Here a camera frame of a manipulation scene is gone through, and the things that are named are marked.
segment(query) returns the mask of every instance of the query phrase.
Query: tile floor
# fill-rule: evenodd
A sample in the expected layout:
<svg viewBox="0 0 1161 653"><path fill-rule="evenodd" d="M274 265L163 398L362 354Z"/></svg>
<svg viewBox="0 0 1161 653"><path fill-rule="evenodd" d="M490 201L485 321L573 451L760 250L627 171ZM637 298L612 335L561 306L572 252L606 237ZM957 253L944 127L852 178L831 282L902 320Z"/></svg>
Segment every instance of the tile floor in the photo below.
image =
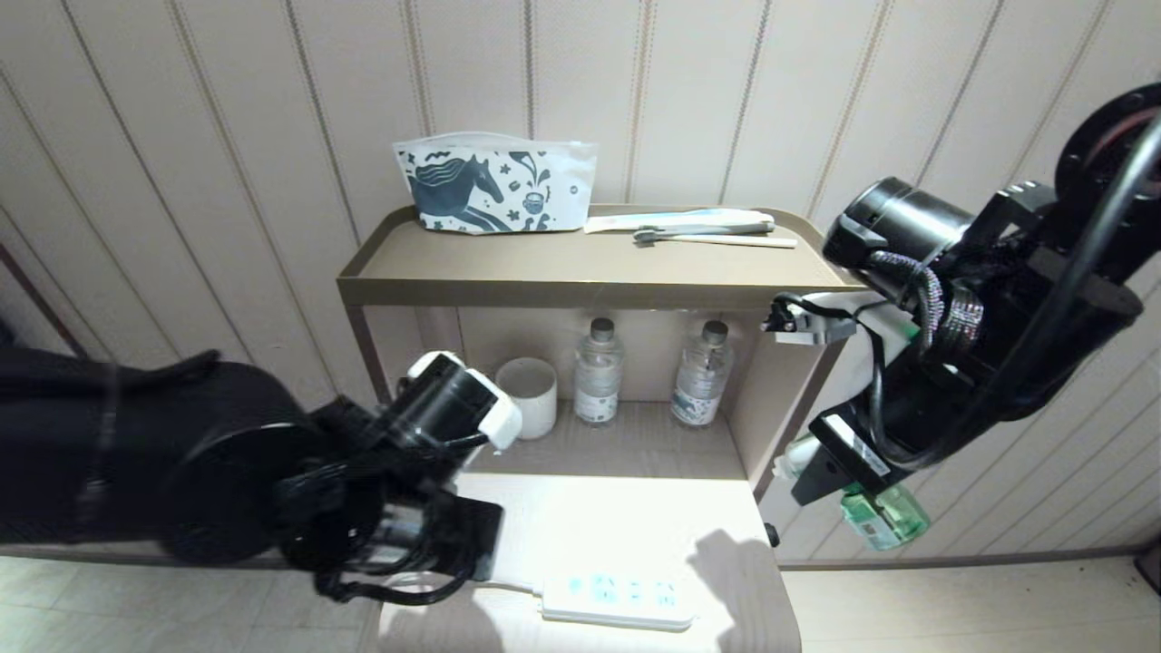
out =
<svg viewBox="0 0 1161 653"><path fill-rule="evenodd" d="M1161 651L1127 558L783 575L805 653ZM296 572L0 558L2 653L354 653L370 610Z"/></svg>
<svg viewBox="0 0 1161 653"><path fill-rule="evenodd" d="M3 653L355 653L369 610L296 572L0 558Z"/></svg>
<svg viewBox="0 0 1161 653"><path fill-rule="evenodd" d="M1130 558L783 579L803 653L1161 651L1161 598Z"/></svg>

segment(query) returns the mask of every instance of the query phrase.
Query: wall panel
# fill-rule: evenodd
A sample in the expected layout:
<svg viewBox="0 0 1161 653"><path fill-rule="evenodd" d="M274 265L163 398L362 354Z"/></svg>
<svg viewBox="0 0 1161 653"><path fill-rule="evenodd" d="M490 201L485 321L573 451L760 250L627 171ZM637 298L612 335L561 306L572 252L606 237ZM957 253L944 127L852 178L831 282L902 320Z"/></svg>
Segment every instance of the wall panel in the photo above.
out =
<svg viewBox="0 0 1161 653"><path fill-rule="evenodd" d="M318 351L272 249L271 218L251 203L173 15L138 0L71 7L127 132L252 363L282 379L300 401L327 401Z"/></svg>
<svg viewBox="0 0 1161 653"><path fill-rule="evenodd" d="M592 201L623 202L644 7L621 0L531 6L535 137L598 143Z"/></svg>
<svg viewBox="0 0 1161 653"><path fill-rule="evenodd" d="M763 5L655 3L630 202L717 202Z"/></svg>
<svg viewBox="0 0 1161 653"><path fill-rule="evenodd" d="M109 353L129 365L172 363L174 351L109 250L77 209L10 93L0 93L0 201L20 237L52 270ZM15 230L8 230L15 235ZM6 245L15 247L15 239Z"/></svg>
<svg viewBox="0 0 1161 653"><path fill-rule="evenodd" d="M424 136L402 0L295 0L305 56L361 238L411 203L391 143Z"/></svg>
<svg viewBox="0 0 1161 653"><path fill-rule="evenodd" d="M531 136L519 0L411 0L431 130Z"/></svg>
<svg viewBox="0 0 1161 653"><path fill-rule="evenodd" d="M1004 2L922 179L909 181L966 210L982 209L991 193L1008 184L1104 3ZM1053 37L1029 37L1047 33ZM1037 179L1052 184L1051 177Z"/></svg>
<svg viewBox="0 0 1161 653"><path fill-rule="evenodd" d="M1068 137L1084 119L1117 95L1158 80L1161 2L1109 0L1091 42L1063 80L1014 179L1051 180Z"/></svg>
<svg viewBox="0 0 1161 653"><path fill-rule="evenodd" d="M874 180L918 175L994 10L994 1L896 0L887 6L850 121L807 217L824 229Z"/></svg>
<svg viewBox="0 0 1161 653"><path fill-rule="evenodd" d="M85 316L62 289L60 284L45 267L44 261L29 246L28 241L17 230L16 224L2 206L0 206L0 244L3 245L13 264L23 272L36 292L41 294L49 309L60 320L65 330L85 356L95 360L108 360L109 350L106 349L104 343L93 332Z"/></svg>
<svg viewBox="0 0 1161 653"><path fill-rule="evenodd" d="M773 3L723 203L807 211L885 5Z"/></svg>
<svg viewBox="0 0 1161 653"><path fill-rule="evenodd" d="M358 234L331 166L286 6L276 0L171 2L209 79L330 381L338 392L372 401L334 288Z"/></svg>
<svg viewBox="0 0 1161 653"><path fill-rule="evenodd" d="M7 86L51 151L77 208L176 354L248 360L182 234L135 156L59 5L0 8Z"/></svg>
<svg viewBox="0 0 1161 653"><path fill-rule="evenodd" d="M1096 540L1095 546L1103 546L1109 541L1123 541L1144 548L1158 543L1159 532L1161 532L1161 517L1158 516L1155 504L1148 503L1131 515L1119 526L1110 530L1104 537Z"/></svg>
<svg viewBox="0 0 1161 653"><path fill-rule="evenodd" d="M17 345L72 356L68 343L60 337L52 322L24 292L16 275L0 261L0 321L15 337Z"/></svg>
<svg viewBox="0 0 1161 653"><path fill-rule="evenodd" d="M1153 459L1161 457L1161 449L1153 447L1148 452ZM1101 508L1091 512L1094 518L1081 526L1073 537L1065 540L1059 546L1061 551L1079 551L1090 548L1096 543L1111 534L1126 519L1132 519L1140 510L1152 509L1153 516L1161 515L1161 505L1158 504L1158 488L1161 488L1161 472L1153 469L1152 474L1140 479L1127 493L1119 498L1112 498L1113 503L1101 503ZM1109 501L1109 496L1101 497Z"/></svg>
<svg viewBox="0 0 1161 653"><path fill-rule="evenodd" d="M1008 496L991 509L987 521L967 529L947 552L961 555L985 551L1015 553L1019 550L1015 541L1019 537L1017 528L1024 526L1032 514L1045 514L1043 503L1062 491L1066 483L1079 481L1076 474L1086 462L1099 460L1108 465L1105 469L1117 469L1126 462L1124 454L1138 453L1144 444L1156 439L1156 353L1146 359L1053 455L1012 487ZM1113 460L1096 458L1106 452L1120 455Z"/></svg>
<svg viewBox="0 0 1161 653"><path fill-rule="evenodd" d="M1091 461L1101 465L1099 469L1104 472L1102 481L1089 487L1090 483L1087 482L1089 474L1077 474L1069 479L1059 494L1066 498L1070 497L1072 503L1060 511L1047 528L1023 544L1019 551L1052 551L1063 547L1099 512L1124 497L1141 479L1156 471L1161 452L1158 451L1158 402L1155 400L1118 436L1116 445L1109 450L1109 457L1115 455L1112 460L1094 458Z"/></svg>

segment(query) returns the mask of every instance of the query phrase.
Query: white power strip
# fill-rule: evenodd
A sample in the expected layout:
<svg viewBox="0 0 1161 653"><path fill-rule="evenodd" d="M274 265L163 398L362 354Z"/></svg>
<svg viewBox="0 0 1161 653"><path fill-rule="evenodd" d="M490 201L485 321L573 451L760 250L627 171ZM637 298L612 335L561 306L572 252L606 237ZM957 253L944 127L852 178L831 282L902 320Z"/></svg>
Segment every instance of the white power strip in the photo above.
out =
<svg viewBox="0 0 1161 653"><path fill-rule="evenodd" d="M575 574L547 579L533 593L540 595L546 619L683 631L694 618L678 587L668 580Z"/></svg>

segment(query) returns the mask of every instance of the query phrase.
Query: white zipper pouch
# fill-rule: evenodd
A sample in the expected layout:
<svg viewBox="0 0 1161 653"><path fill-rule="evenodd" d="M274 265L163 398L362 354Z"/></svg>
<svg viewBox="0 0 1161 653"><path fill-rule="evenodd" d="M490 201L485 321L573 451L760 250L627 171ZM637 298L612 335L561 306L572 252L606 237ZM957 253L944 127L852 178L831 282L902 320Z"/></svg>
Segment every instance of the white zipper pouch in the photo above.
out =
<svg viewBox="0 0 1161 653"><path fill-rule="evenodd" d="M570 231L589 217L593 143L460 131L396 143L395 153L427 229Z"/></svg>

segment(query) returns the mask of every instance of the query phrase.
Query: bottle label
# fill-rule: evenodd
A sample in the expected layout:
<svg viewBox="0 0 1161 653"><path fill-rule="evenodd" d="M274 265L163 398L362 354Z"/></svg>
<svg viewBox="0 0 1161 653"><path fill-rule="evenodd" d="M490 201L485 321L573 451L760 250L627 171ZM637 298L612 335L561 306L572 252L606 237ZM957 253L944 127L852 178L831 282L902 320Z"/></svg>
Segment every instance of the bottle label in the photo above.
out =
<svg viewBox="0 0 1161 653"><path fill-rule="evenodd" d="M886 519L874 515L861 522L852 522L846 518L846 523L854 529L854 532L859 533L871 545L871 548L875 551L887 551L888 548L895 548L903 540L899 539L895 531L887 525Z"/></svg>
<svg viewBox="0 0 1161 653"><path fill-rule="evenodd" d="M714 399L695 399L686 394L682 388L673 388L673 415L678 419L693 426L704 426L714 421L717 414L717 404L721 403L721 395Z"/></svg>
<svg viewBox="0 0 1161 653"><path fill-rule="evenodd" d="M616 395L596 397L579 389L572 395L574 411L585 422L608 422L616 415Z"/></svg>

